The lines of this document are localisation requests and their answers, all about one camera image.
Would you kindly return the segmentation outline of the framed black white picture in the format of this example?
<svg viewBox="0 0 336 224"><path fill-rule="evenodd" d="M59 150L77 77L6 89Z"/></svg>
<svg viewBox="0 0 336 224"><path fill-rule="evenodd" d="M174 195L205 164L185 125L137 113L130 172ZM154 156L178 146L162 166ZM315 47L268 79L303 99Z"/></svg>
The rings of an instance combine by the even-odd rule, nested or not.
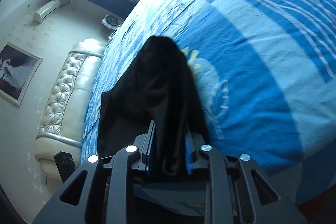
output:
<svg viewBox="0 0 336 224"><path fill-rule="evenodd" d="M43 59L6 42L1 49L1 97L20 107Z"/></svg>

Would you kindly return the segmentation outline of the small white fan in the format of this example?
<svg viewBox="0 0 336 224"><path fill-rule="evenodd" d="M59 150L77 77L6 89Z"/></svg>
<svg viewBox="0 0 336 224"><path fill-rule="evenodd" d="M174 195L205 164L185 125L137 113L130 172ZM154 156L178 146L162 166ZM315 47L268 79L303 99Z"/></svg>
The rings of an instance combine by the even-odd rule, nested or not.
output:
<svg viewBox="0 0 336 224"><path fill-rule="evenodd" d="M101 23L111 31L115 31L118 26L121 26L123 21L119 20L114 15L106 15Z"/></svg>

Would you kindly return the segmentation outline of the white leather headboard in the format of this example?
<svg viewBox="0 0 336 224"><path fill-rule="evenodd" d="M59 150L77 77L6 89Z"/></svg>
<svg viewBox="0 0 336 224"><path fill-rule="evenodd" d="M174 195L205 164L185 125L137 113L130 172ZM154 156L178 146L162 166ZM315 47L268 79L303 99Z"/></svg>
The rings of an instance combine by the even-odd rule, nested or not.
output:
<svg viewBox="0 0 336 224"><path fill-rule="evenodd" d="M96 39L77 42L56 77L35 139L35 159L46 177L60 180L54 159L59 152L80 164L84 118L105 48Z"/></svg>

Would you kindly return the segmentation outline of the black pants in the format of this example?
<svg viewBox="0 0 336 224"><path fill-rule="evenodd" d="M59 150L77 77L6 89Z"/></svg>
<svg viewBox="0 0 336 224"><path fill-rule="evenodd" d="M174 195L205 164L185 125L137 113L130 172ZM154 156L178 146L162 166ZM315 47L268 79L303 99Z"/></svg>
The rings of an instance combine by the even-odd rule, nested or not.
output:
<svg viewBox="0 0 336 224"><path fill-rule="evenodd" d="M208 141L193 74L175 42L151 36L115 86L101 95L97 152L115 155L155 122L154 170L186 174L187 131Z"/></svg>

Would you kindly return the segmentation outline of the white wall air conditioner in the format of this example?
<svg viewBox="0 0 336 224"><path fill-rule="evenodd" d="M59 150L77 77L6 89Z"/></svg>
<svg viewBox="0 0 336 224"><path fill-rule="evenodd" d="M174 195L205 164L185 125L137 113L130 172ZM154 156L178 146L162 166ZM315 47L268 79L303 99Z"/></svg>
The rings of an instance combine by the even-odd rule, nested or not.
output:
<svg viewBox="0 0 336 224"><path fill-rule="evenodd" d="M52 0L38 9L33 15L33 21L41 24L48 16L60 8L59 0Z"/></svg>

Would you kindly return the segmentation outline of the blue patterned bed sheet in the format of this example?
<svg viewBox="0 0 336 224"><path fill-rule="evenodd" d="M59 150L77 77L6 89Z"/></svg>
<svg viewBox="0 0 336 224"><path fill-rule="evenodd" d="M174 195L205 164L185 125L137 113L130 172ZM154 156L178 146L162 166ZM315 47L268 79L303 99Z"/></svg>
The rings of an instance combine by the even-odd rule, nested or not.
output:
<svg viewBox="0 0 336 224"><path fill-rule="evenodd" d="M82 160L102 92L152 35L185 53L214 147L250 155L296 204L335 185L335 0L140 0L104 52Z"/></svg>

